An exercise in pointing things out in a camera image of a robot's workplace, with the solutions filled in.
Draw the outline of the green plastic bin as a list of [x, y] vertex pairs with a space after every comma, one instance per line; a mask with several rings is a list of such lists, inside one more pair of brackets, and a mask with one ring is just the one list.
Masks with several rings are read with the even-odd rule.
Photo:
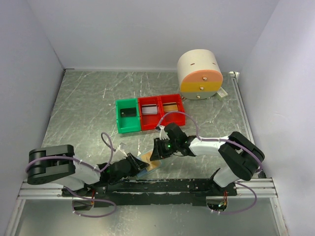
[[116, 123], [120, 134], [141, 130], [138, 100], [136, 98], [116, 100]]

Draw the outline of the small white tag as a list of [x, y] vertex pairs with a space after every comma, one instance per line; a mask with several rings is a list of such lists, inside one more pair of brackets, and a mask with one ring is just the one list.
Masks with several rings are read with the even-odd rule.
[[218, 98], [223, 99], [223, 98], [228, 96], [228, 93], [223, 88], [220, 88], [217, 91], [217, 96], [218, 96]]

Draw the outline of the middle red plastic bin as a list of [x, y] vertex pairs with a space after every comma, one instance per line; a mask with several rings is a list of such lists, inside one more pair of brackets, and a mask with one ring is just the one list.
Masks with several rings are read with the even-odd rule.
[[[156, 115], [143, 115], [141, 112], [141, 106], [145, 104], [157, 104], [158, 113]], [[141, 130], [146, 131], [155, 129], [163, 116], [161, 98], [159, 96], [138, 97], [138, 107], [140, 114]]]

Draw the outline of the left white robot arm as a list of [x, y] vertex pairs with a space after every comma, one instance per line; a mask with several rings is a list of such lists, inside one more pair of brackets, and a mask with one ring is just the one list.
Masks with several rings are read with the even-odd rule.
[[26, 173], [30, 185], [56, 183], [86, 196], [92, 188], [116, 184], [138, 175], [147, 167], [147, 162], [131, 153], [112, 164], [91, 165], [75, 157], [72, 145], [61, 145], [31, 150]]

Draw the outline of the silver aluminium frame rail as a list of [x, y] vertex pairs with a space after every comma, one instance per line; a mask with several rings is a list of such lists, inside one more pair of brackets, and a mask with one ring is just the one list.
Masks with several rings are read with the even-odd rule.
[[277, 198], [272, 178], [253, 178], [250, 181], [239, 180], [236, 185], [237, 196], [241, 198], [254, 197], [253, 190], [258, 198]]

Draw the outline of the mint green card holder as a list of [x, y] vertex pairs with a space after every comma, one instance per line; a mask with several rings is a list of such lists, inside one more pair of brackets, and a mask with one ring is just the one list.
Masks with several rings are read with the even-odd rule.
[[137, 157], [137, 159], [146, 162], [148, 165], [148, 167], [146, 167], [144, 170], [142, 170], [139, 174], [136, 175], [136, 178], [141, 178], [147, 174], [150, 174], [151, 172], [157, 170], [158, 168], [161, 167], [162, 162], [160, 160], [156, 160], [156, 161], [150, 161], [150, 157], [152, 155], [153, 151], [149, 151], [147, 153], [143, 153], [141, 155], [139, 155]]

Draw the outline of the red plastic bin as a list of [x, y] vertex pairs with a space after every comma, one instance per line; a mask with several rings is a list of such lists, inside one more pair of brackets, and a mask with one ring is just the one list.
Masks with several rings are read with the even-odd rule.
[[170, 123], [176, 123], [178, 126], [184, 126], [186, 124], [186, 116], [184, 114], [184, 106], [182, 103], [182, 97], [179, 94], [168, 94], [168, 95], [161, 95], [161, 102], [163, 103], [170, 103], [170, 102], [176, 102], [178, 105], [178, 111], [173, 111], [169, 113], [165, 113], [163, 111], [163, 115], [165, 117], [163, 118], [161, 125], [168, 125]]
[[[141, 106], [145, 104], [157, 104], [158, 113], [156, 115], [143, 115], [141, 112]], [[141, 130], [146, 131], [155, 129], [163, 116], [161, 98], [159, 96], [138, 97], [138, 107], [140, 114]]]

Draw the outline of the beige cylindrical drawer cabinet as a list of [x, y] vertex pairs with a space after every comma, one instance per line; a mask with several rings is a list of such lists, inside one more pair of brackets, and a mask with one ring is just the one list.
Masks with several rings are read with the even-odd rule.
[[215, 55], [206, 49], [185, 52], [178, 60], [177, 75], [180, 94], [189, 100], [208, 99], [223, 83]]

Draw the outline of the black card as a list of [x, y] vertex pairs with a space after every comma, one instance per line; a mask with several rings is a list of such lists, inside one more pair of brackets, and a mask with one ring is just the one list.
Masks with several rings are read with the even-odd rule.
[[120, 114], [121, 114], [122, 118], [136, 117], [137, 116], [137, 109], [135, 107], [123, 108], [123, 109], [120, 109]]

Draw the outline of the right red plastic bin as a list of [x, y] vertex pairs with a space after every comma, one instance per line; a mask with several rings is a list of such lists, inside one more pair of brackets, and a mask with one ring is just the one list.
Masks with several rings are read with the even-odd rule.
[[186, 124], [186, 116], [184, 114], [184, 106], [182, 103], [182, 97], [179, 94], [168, 94], [168, 95], [161, 95], [161, 102], [163, 103], [170, 103], [170, 102], [176, 102], [178, 105], [178, 111], [173, 111], [169, 113], [165, 113], [163, 111], [163, 115], [165, 117], [163, 118], [161, 125], [168, 125], [170, 123], [176, 123], [178, 126], [184, 126]]

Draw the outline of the white magnetic stripe card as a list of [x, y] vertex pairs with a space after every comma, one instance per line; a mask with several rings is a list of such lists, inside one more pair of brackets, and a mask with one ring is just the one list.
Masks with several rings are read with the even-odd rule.
[[158, 106], [157, 104], [142, 105], [141, 112], [143, 115], [156, 115], [158, 113]]

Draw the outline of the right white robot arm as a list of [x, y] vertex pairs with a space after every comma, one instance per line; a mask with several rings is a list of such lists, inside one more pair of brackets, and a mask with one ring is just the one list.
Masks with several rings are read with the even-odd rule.
[[175, 123], [159, 127], [159, 137], [154, 139], [154, 148], [150, 161], [170, 157], [176, 152], [182, 156], [198, 155], [220, 156], [227, 166], [212, 176], [209, 191], [220, 195], [226, 186], [239, 179], [249, 181], [256, 172], [262, 170], [264, 153], [240, 132], [220, 138], [201, 138], [186, 135]]

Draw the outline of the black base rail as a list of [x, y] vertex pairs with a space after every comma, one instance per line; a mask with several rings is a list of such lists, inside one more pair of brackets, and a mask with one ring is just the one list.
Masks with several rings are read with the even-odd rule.
[[118, 206], [180, 205], [206, 206], [206, 198], [236, 196], [235, 184], [219, 187], [211, 178], [122, 179], [115, 183], [85, 184], [75, 193], [114, 202]]

